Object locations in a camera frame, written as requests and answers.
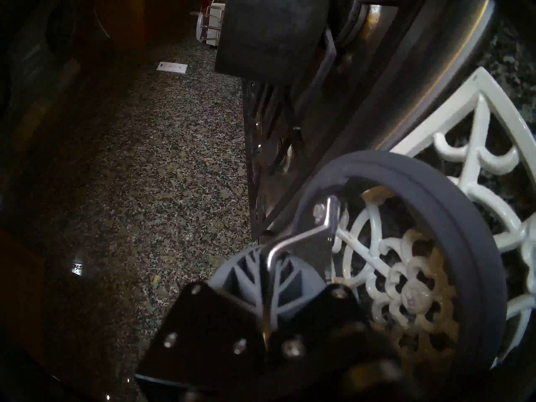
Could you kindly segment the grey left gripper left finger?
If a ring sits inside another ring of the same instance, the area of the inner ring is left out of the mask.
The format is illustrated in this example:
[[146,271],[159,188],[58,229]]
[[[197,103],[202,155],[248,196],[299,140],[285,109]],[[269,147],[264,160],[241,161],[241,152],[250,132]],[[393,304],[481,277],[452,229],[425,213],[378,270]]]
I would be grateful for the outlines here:
[[184,287],[137,367],[141,390],[232,390],[269,372],[260,250]]

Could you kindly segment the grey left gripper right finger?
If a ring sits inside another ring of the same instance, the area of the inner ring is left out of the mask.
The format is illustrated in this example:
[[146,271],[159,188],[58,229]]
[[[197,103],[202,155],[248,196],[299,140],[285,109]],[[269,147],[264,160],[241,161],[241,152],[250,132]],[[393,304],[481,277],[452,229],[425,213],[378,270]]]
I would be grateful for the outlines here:
[[331,284],[272,334],[270,390],[397,390],[398,356],[348,287]]

